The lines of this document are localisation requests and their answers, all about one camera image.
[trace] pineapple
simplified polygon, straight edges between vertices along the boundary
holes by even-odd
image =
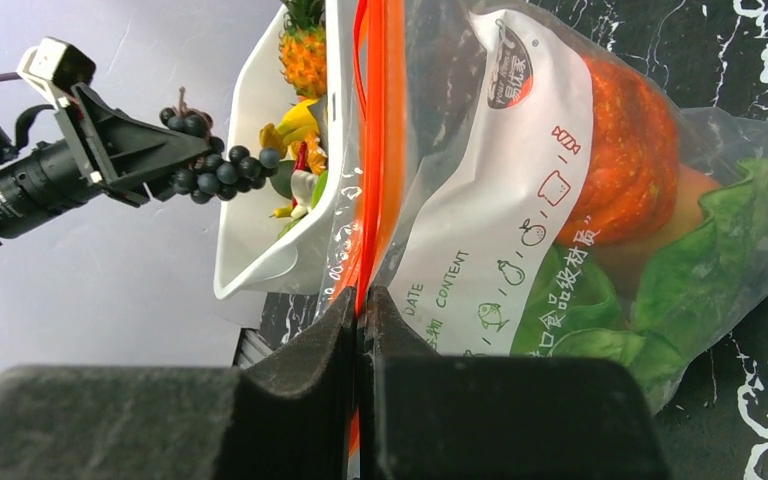
[[[284,78],[296,94],[317,99],[326,94],[325,0],[281,0],[287,7],[279,49]]]

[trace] green leaf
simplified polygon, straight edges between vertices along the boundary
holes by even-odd
[[[631,365],[646,345],[646,339],[629,331],[589,328],[570,332],[555,344],[553,357],[590,357]]]
[[[585,260],[581,266],[575,291],[569,299],[561,299],[561,289],[555,277],[565,268],[568,253],[568,249],[552,247],[543,259],[517,326],[511,354],[547,355],[551,347],[540,345],[551,342],[544,340],[557,341],[571,332],[583,329],[625,328],[622,308],[613,284],[592,261]],[[559,308],[559,302],[565,302],[567,308]]]
[[[316,186],[313,187],[313,198],[310,202],[310,208],[316,208],[319,204],[319,199],[322,198],[322,194],[325,192],[325,184],[328,183],[328,170],[325,170],[319,175],[319,179],[316,180]]]
[[[657,335],[642,336],[629,331],[601,328],[566,335],[551,356],[603,358],[626,367],[643,389],[649,408],[660,411],[689,362]]]
[[[653,334],[645,338],[646,346],[627,367],[643,389],[651,411],[659,412],[672,397],[675,385],[690,362],[660,336]]]
[[[290,188],[290,177],[293,176],[293,167],[296,162],[293,160],[284,160],[278,164],[278,172],[269,178],[272,188],[287,200],[293,199],[293,190]]]
[[[278,234],[278,238],[281,238],[284,235],[288,234],[290,232],[290,230],[293,229],[293,227],[295,227],[296,225],[299,224],[299,222],[302,221],[302,218],[297,218],[297,219],[293,220],[292,222],[288,223],[287,225],[285,225],[284,228],[281,230],[281,232]]]
[[[637,293],[631,329],[657,333],[692,359],[726,333],[758,242],[768,232],[768,160],[738,162],[744,179],[703,195],[705,221],[656,253]]]

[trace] plastic bag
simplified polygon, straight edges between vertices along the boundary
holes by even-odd
[[[375,273],[442,354],[609,358],[660,410],[768,295],[768,123],[524,2],[380,3],[324,301]]]

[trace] fish icon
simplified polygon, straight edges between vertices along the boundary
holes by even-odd
[[[496,327],[497,332],[501,331],[510,322],[510,320],[502,320],[502,306],[498,303],[482,303],[479,305],[478,319],[481,320],[481,326],[485,330],[490,327]]]

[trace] white bowl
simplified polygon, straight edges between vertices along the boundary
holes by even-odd
[[[337,8],[326,4],[326,24],[338,25]],[[234,91],[228,148],[245,145],[260,149],[260,130],[278,124],[290,107],[298,103],[293,88],[284,81],[278,58],[278,41],[284,29],[281,8],[243,66]],[[334,102],[341,98],[340,45],[336,29],[326,31],[328,55],[328,168],[342,170],[343,128]],[[278,239],[288,219],[270,218],[276,208],[289,204],[267,182],[222,205],[216,252],[213,290],[224,299],[239,290],[282,293],[319,293],[325,257],[334,219],[339,175],[330,175],[316,208],[292,230]]]

